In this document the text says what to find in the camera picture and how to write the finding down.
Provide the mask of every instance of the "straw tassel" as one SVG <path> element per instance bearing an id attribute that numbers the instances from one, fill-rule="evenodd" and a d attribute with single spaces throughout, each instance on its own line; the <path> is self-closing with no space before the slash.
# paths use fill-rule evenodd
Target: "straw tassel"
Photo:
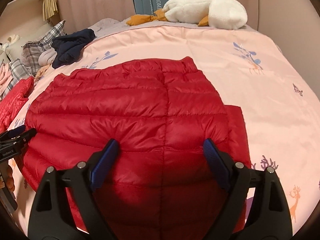
<path id="1" fill-rule="evenodd" d="M 42 14 L 43 21 L 46 21 L 58 12 L 56 0 L 43 0 Z"/>

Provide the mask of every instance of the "pink bedsheet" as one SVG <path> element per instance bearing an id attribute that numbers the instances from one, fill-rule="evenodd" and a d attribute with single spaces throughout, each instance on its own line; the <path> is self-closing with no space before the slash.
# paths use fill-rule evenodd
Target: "pink bedsheet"
<path id="1" fill-rule="evenodd" d="M 252 168 L 271 165 L 276 169 L 297 232 L 320 197 L 320 102 L 274 42 L 248 29 L 226 31 L 159 22 L 113 27 L 100 30 L 104 33 L 84 49 L 80 61 L 49 69 L 10 128 L 23 123 L 28 105 L 60 73 L 103 69 L 133 59 L 190 56 L 219 91 L 223 103 L 241 107 Z M 23 192 L 27 194 L 21 197 L 15 214 L 25 231 L 34 192 L 24 188 L 17 169 L 14 174 L 21 185 L 16 190 L 18 202 Z"/>

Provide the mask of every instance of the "gray cloth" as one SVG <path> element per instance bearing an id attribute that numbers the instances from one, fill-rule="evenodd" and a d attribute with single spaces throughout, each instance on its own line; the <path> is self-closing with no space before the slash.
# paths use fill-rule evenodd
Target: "gray cloth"
<path id="1" fill-rule="evenodd" d="M 54 50 L 54 48 L 46 50 L 39 57 L 39 60 L 38 60 L 39 65 L 41 67 L 44 67 L 52 64 L 56 55 L 57 55 L 57 52 Z"/>

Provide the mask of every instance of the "deer print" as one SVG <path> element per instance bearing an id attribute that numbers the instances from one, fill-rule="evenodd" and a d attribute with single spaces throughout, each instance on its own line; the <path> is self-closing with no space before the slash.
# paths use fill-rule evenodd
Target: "deer print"
<path id="1" fill-rule="evenodd" d="M 295 223 L 297 222 L 296 221 L 296 209 L 297 209 L 298 201 L 300 198 L 299 192 L 300 192 L 300 187 L 296 187 L 296 185 L 294 185 L 293 194 L 292 194 L 292 191 L 290 191 L 290 193 L 289 193 L 289 196 L 296 200 L 294 205 L 290 208 L 291 219 L 294 219 Z"/>
<path id="2" fill-rule="evenodd" d="M 249 68 L 250 73 L 252 73 L 251 70 L 253 70 L 255 73 L 257 73 L 256 72 L 256 70 L 257 70 L 258 74 L 260 74 L 260 72 L 262 74 L 264 74 L 263 71 L 262 71 L 262 68 L 259 65 L 257 65 L 256 63 L 254 63 L 252 61 L 249 61 L 249 63 L 253 66 L 253 68 Z"/>
<path id="3" fill-rule="evenodd" d="M 272 161 L 272 159 L 270 158 L 270 163 L 269 161 L 266 159 L 266 157 L 264 155 L 262 155 L 263 159 L 261 160 L 261 168 L 263 170 L 265 170 L 267 167 L 271 166 L 272 168 L 274 168 L 275 170 L 278 169 L 279 165 L 276 165 L 276 162 Z"/>

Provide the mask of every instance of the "blue gripper pad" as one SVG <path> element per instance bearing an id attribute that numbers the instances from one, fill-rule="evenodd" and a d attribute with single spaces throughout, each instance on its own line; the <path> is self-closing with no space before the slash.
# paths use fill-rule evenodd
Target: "blue gripper pad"
<path id="1" fill-rule="evenodd" d="M 22 134 L 26 129 L 26 126 L 25 125 L 22 125 L 22 126 L 19 126 L 15 129 L 12 129 L 12 130 L 9 130 L 8 131 L 8 135 L 10 138 L 14 138 L 14 137 L 17 137 L 18 135 Z"/>
<path id="2" fill-rule="evenodd" d="M 116 140 L 113 140 L 108 148 L 103 149 L 100 160 L 90 174 L 90 187 L 92 191 L 102 187 L 107 174 L 118 156 L 118 152 L 119 144 Z"/>
<path id="3" fill-rule="evenodd" d="M 229 191 L 231 187 L 229 170 L 212 145 L 210 139 L 206 139 L 203 143 L 203 154 L 220 188 Z"/>

